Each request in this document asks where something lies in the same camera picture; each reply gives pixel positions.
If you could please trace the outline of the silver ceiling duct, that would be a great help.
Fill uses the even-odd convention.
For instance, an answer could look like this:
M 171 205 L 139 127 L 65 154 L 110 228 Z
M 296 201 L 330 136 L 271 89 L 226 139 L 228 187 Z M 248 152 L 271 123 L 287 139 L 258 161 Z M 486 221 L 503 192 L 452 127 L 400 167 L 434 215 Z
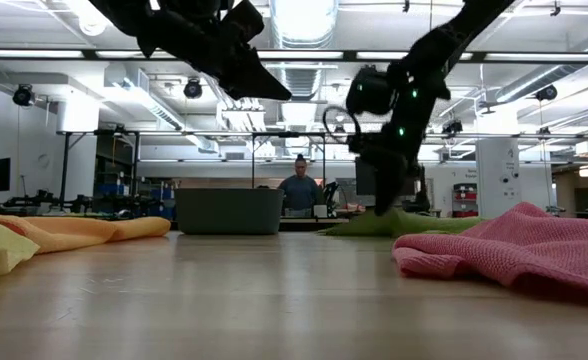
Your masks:
M 332 43 L 339 0 L 269 0 L 278 49 L 324 49 Z

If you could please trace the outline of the rack with red bins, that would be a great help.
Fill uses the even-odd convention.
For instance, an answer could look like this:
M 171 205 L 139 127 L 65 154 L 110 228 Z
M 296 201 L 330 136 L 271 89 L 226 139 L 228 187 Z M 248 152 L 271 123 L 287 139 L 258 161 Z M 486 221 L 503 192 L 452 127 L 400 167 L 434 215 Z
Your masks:
M 477 217 L 479 215 L 476 183 L 457 183 L 453 185 L 453 218 Z

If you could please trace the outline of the lime green microfiber towel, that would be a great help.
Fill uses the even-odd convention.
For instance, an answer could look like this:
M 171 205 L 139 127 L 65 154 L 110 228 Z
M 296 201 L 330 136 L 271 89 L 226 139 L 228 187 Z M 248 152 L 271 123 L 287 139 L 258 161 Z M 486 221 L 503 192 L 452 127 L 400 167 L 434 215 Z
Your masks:
M 436 232 L 458 234 L 483 222 L 480 217 L 438 218 L 392 208 L 384 215 L 368 210 L 347 223 L 320 230 L 326 236 L 398 238 L 408 234 Z

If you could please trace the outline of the person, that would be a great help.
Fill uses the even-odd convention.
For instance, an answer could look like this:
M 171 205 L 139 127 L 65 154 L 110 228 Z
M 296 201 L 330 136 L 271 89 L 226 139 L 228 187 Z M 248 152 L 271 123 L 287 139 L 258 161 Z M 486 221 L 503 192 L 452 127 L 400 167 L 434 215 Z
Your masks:
M 307 175 L 307 161 L 299 154 L 294 162 L 295 174 L 285 178 L 278 186 L 284 192 L 286 216 L 311 216 L 316 205 L 324 203 L 321 187 Z

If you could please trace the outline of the orange microfiber towel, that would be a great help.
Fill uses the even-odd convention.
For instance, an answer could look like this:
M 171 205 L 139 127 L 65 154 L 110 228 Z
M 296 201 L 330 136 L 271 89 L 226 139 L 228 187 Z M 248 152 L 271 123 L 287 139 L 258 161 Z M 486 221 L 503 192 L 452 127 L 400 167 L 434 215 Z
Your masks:
M 39 246 L 38 254 L 76 250 L 138 238 L 163 237 L 171 222 L 161 217 L 107 221 L 85 217 L 0 215 L 0 225 Z

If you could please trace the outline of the white pillar with signs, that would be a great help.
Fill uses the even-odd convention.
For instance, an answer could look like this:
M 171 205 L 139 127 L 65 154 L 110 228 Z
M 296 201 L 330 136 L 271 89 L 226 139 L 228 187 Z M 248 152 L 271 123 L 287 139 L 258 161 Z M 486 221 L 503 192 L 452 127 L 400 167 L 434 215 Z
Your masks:
M 515 138 L 476 142 L 479 214 L 498 217 L 521 202 L 519 149 Z

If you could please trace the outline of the overhead bar with light strips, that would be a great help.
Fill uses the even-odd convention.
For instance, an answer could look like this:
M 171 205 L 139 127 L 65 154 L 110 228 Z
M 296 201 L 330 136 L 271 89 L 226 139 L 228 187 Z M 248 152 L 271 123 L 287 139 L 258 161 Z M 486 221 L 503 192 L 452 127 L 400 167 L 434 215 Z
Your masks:
M 403 51 L 356 50 L 260 50 L 265 62 L 387 62 Z M 138 50 L 0 48 L 0 60 L 145 61 Z M 469 64 L 588 65 L 588 52 L 464 52 L 460 61 Z

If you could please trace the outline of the black background rig frame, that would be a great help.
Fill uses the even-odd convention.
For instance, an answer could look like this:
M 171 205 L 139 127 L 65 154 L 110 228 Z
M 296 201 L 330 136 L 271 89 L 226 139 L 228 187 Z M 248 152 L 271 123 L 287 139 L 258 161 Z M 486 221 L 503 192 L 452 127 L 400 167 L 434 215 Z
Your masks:
M 72 149 L 80 140 L 82 140 L 85 136 L 111 136 L 113 138 L 121 137 L 127 140 L 128 136 L 133 136 L 135 139 L 134 144 L 132 145 L 133 148 L 133 160 L 131 163 L 132 166 L 132 177 L 136 178 L 138 174 L 138 164 L 139 163 L 212 163 L 215 162 L 215 159 L 184 159 L 184 158 L 176 158 L 176 159 L 142 159 L 140 157 L 140 149 L 141 149 L 141 138 L 147 136 L 167 136 L 167 137 L 185 137 L 185 136 L 196 136 L 196 135 L 203 135 L 203 136 L 221 136 L 221 137 L 249 137 L 251 139 L 251 188 L 256 186 L 256 155 L 255 152 L 257 151 L 256 148 L 256 139 L 258 137 L 263 137 L 265 141 L 268 141 L 271 137 L 277 137 L 282 139 L 287 138 L 295 138 L 295 137 L 319 137 L 322 141 L 321 152 L 326 152 L 326 144 L 327 144 L 327 134 L 325 132 L 296 132 L 296 131 L 253 131 L 253 132 L 216 132 L 216 131 L 140 131 L 140 130 L 93 130 L 93 131 L 57 131 L 57 135 L 62 135 L 65 137 L 64 141 L 64 161 L 63 161 L 63 169 L 62 169 L 62 184 L 61 184 L 61 193 L 60 193 L 60 200 L 63 200 L 66 191 L 66 180 L 67 180 L 67 171 L 68 171 L 68 159 L 69 159 L 69 150 Z

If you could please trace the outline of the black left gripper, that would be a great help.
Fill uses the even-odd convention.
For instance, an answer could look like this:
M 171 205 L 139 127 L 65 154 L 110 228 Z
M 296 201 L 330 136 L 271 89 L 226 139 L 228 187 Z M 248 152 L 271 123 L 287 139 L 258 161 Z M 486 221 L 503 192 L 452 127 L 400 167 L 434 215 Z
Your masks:
M 287 101 L 292 93 L 261 63 L 218 15 L 210 12 L 171 11 L 171 54 L 196 70 L 221 80 L 221 88 L 234 100 L 262 98 Z

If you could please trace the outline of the teal plastic bin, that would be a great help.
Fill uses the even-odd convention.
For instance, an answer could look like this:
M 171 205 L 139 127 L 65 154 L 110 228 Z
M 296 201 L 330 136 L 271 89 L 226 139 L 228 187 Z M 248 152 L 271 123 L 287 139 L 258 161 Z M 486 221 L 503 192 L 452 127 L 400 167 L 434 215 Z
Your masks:
M 181 188 L 176 222 L 188 235 L 273 235 L 283 198 L 282 190 L 269 188 Z

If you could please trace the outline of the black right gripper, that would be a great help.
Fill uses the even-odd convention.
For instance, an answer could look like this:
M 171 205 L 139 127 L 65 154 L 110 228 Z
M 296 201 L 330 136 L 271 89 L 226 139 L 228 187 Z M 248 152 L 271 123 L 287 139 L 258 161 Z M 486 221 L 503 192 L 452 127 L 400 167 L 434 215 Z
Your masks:
M 372 135 L 375 174 L 375 207 L 384 215 L 404 192 L 405 173 L 419 173 L 418 150 L 422 142 L 422 123 L 401 112 L 393 112 L 390 121 Z

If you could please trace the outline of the dark background table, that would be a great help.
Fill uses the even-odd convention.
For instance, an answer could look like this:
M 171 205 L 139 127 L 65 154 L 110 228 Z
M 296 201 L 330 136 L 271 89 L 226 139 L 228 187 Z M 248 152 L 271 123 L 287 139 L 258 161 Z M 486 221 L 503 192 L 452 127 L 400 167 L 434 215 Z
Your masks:
M 348 223 L 348 219 L 341 218 L 281 218 L 280 232 L 316 232 L 337 225 Z

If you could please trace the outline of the black desk monitor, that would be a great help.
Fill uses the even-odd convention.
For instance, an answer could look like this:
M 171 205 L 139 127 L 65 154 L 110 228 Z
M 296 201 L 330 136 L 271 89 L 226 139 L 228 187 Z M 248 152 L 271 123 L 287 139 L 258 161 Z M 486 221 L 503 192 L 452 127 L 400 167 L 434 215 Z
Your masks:
M 361 195 L 373 196 L 376 190 L 375 169 L 362 161 L 360 158 L 355 159 L 356 174 L 356 193 Z M 422 188 L 419 178 L 407 178 L 402 185 L 400 196 L 414 196 Z

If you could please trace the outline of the blue storage bin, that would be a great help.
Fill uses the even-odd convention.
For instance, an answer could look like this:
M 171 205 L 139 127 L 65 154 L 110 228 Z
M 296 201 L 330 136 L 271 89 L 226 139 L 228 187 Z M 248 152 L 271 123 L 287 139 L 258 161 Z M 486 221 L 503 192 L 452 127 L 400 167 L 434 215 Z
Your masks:
M 98 184 L 95 187 L 95 196 L 125 195 L 130 193 L 128 185 L 124 184 Z
M 173 221 L 176 213 L 173 187 L 168 183 L 160 184 L 150 190 L 150 195 L 153 198 L 150 214 Z

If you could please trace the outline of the pink microfiber towel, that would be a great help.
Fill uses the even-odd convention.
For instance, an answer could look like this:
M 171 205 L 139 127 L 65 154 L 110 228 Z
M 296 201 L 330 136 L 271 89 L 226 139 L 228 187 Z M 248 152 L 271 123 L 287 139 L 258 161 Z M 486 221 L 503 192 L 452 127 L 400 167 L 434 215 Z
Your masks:
M 483 277 L 522 294 L 588 302 L 588 219 L 520 203 L 459 234 L 408 234 L 392 248 L 406 277 Z

